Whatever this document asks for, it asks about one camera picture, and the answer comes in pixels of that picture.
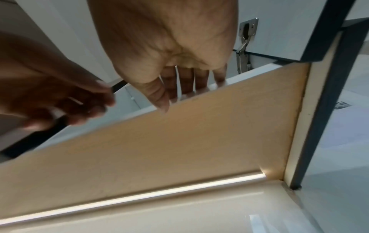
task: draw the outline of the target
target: blurry hand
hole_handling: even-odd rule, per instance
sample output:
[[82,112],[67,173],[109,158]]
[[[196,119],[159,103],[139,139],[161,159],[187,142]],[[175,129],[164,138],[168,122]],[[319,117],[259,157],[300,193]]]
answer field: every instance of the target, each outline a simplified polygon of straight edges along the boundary
[[0,114],[24,117],[31,131],[51,127],[54,108],[77,125],[115,103],[91,73],[25,38],[0,34],[0,67]]
[[88,0],[100,41],[117,73],[156,107],[226,76],[237,34],[237,0]]

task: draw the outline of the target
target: led light strip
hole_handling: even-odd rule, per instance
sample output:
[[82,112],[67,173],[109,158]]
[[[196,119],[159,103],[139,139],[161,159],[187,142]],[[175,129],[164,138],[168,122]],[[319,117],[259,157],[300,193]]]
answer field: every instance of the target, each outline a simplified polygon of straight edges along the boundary
[[92,202],[92,203],[82,204],[82,205],[75,205],[75,206],[60,208],[56,210],[49,210],[49,211],[33,213],[29,215],[22,215],[22,216],[17,216],[17,217],[12,217],[12,218],[1,219],[0,225],[17,223],[17,222],[27,221],[27,220],[35,220],[39,218],[46,218],[46,217],[62,215],[66,213],[74,213],[78,211],[90,210],[90,209],[95,209],[99,207],[106,207],[110,205],[116,205],[116,204],[121,204],[121,203],[126,203],[126,202],[137,201],[137,200],[144,200],[144,199],[153,198],[153,197],[162,197],[162,196],[167,196],[167,195],[175,194],[175,193],[183,193],[183,192],[199,190],[199,189],[204,189],[204,188],[211,188],[211,187],[222,186],[222,185],[228,185],[228,184],[233,184],[233,183],[240,183],[240,182],[251,181],[251,180],[259,180],[259,179],[264,179],[265,177],[266,176],[264,173],[259,172],[259,173],[244,175],[244,176],[237,176],[235,178],[210,181],[206,183],[199,183],[199,184],[194,184],[194,185],[182,186],[178,188],[164,189],[160,191],[142,193],[142,194],[127,196],[127,197],[120,197],[120,198],[109,199],[105,201]]

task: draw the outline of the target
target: light brown wood surface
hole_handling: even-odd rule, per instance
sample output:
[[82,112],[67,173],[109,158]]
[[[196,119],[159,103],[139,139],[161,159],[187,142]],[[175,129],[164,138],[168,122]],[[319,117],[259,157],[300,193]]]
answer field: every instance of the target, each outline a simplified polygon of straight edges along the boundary
[[0,218],[262,170],[282,179],[308,64],[290,64],[0,165]]

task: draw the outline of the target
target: human hand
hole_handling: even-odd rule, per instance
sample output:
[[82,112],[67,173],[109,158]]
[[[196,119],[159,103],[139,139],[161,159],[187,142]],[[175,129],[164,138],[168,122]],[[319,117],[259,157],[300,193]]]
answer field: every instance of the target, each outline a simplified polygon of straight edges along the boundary
[[117,73],[166,112],[177,96],[226,76],[237,34],[237,0],[88,0]]
[[54,108],[79,125],[115,103],[93,74],[25,38],[0,33],[0,67],[0,114],[24,117],[30,131],[50,128]]

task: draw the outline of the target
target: metal hinge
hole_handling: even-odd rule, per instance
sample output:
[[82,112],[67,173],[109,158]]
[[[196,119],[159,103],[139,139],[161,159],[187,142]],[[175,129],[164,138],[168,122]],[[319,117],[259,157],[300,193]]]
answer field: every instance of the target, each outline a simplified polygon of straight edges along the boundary
[[258,18],[254,18],[245,22],[240,23],[238,36],[241,39],[242,45],[236,51],[237,56],[237,71],[239,74],[252,70],[249,55],[245,53],[246,47],[250,42],[252,36],[256,34],[258,28]]

